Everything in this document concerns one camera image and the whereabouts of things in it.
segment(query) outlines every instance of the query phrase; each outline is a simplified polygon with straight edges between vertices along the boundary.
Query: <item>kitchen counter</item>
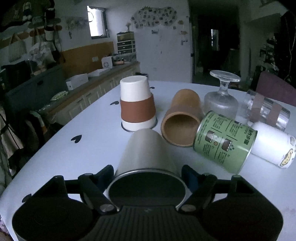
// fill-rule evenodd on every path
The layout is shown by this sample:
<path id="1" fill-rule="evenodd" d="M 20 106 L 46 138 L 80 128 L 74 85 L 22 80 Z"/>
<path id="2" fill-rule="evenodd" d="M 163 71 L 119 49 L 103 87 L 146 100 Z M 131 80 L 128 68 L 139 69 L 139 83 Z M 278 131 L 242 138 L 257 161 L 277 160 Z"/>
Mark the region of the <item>kitchen counter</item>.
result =
<path id="1" fill-rule="evenodd" d="M 110 79 L 118 74 L 121 74 L 125 72 L 126 70 L 129 70 L 137 65 L 139 65 L 140 62 L 136 61 L 133 63 L 127 63 L 123 65 L 117 65 L 114 66 L 109 71 L 106 71 L 102 73 L 100 76 L 97 77 L 91 77 L 89 78 L 89 81 L 76 89 L 69 91 L 69 93 L 64 96 L 63 98 L 52 101 L 49 105 L 39 110 L 39 113 L 45 116 L 52 116 L 55 113 L 59 112 L 63 108 L 65 108 L 67 105 L 90 91 L 91 89 L 95 88 L 96 86 L 104 83 L 107 79 Z"/>

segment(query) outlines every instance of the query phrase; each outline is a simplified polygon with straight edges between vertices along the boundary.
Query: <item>white cabinet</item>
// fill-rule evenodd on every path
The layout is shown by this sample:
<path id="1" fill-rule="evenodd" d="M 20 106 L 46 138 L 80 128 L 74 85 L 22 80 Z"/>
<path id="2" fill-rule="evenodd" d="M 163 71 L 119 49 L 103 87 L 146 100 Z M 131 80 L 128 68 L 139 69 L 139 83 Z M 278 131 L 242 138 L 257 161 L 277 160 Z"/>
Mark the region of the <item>white cabinet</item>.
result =
<path id="1" fill-rule="evenodd" d="M 82 112 L 86 108 L 84 98 L 79 99 L 71 108 L 68 110 L 69 116 L 73 119 L 80 112 Z"/>
<path id="2" fill-rule="evenodd" d="M 101 96 L 109 92 L 111 89 L 115 88 L 120 84 L 120 80 L 135 75 L 136 72 L 139 72 L 139 66 L 136 66 L 132 69 L 129 69 L 121 74 L 118 74 L 104 83 L 94 87 L 87 93 L 83 94 L 77 100 L 73 101 L 71 104 L 66 106 L 64 109 L 56 113 L 56 122 L 62 125 L 67 124 L 80 112 L 82 112 L 86 107 L 90 106 Z"/>
<path id="3" fill-rule="evenodd" d="M 84 98 L 80 97 L 56 113 L 56 122 L 65 125 L 86 108 Z"/>
<path id="4" fill-rule="evenodd" d="M 113 81 L 114 81 L 115 86 L 120 84 L 121 79 L 123 79 L 122 75 L 117 75 L 117 76 L 113 77 Z"/>
<path id="5" fill-rule="evenodd" d="M 97 99 L 99 99 L 101 96 L 102 96 L 101 87 L 97 86 L 96 88 L 92 89 L 88 93 L 84 94 L 83 98 L 86 106 L 89 106 L 92 103 L 94 103 Z"/>
<path id="6" fill-rule="evenodd" d="M 100 87 L 101 87 L 102 95 L 108 93 L 112 89 L 111 83 L 110 83 L 109 80 L 106 81 L 106 82 L 104 82 L 104 83 L 102 83 L 102 84 L 100 84 Z"/>

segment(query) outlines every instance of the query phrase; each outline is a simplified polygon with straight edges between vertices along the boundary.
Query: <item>stainless steel cup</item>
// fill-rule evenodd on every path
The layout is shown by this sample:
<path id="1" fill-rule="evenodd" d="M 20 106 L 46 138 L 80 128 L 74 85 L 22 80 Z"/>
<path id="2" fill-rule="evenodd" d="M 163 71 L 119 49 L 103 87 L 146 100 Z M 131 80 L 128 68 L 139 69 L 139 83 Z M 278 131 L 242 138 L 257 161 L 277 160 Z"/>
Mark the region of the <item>stainless steel cup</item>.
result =
<path id="1" fill-rule="evenodd" d="M 115 206 L 174 205 L 185 200 L 187 187 L 169 158 L 166 143 L 154 130 L 141 129 L 131 136 L 106 190 Z"/>

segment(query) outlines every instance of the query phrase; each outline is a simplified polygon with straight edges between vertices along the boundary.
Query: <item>drawer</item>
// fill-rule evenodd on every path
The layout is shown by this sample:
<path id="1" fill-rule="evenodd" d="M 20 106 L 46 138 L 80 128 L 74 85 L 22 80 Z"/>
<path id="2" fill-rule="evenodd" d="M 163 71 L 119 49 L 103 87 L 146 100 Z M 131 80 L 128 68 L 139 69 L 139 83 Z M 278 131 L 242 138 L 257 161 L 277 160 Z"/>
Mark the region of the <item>drawer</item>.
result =
<path id="1" fill-rule="evenodd" d="M 125 42 L 118 42 L 117 46 L 119 47 L 119 46 L 131 45 L 131 44 L 132 44 L 131 41 L 125 41 Z"/>
<path id="2" fill-rule="evenodd" d="M 133 52 L 132 49 L 118 51 L 119 54 L 132 53 L 132 52 Z"/>
<path id="3" fill-rule="evenodd" d="M 118 46 L 118 50 L 132 49 L 132 45 Z"/>

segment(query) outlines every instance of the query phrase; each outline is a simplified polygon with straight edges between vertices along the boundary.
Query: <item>hanging bag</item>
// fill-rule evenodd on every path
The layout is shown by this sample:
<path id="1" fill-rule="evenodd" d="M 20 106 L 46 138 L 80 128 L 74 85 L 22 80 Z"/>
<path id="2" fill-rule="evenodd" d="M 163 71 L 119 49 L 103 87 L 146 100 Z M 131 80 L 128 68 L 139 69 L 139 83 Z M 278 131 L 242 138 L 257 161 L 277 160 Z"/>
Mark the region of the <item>hanging bag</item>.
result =
<path id="1" fill-rule="evenodd" d="M 12 43 L 13 36 L 17 39 L 14 43 Z M 9 62 L 14 62 L 20 59 L 25 53 L 27 53 L 25 42 L 22 41 L 17 34 L 13 34 L 10 38 L 8 46 Z"/>
<path id="2" fill-rule="evenodd" d="M 38 29 L 35 29 L 35 31 L 32 39 L 32 47 L 30 49 L 31 60 L 35 61 L 38 66 L 47 66 L 48 64 L 55 63 L 55 60 L 52 57 L 50 43 L 43 39 L 39 34 Z"/>

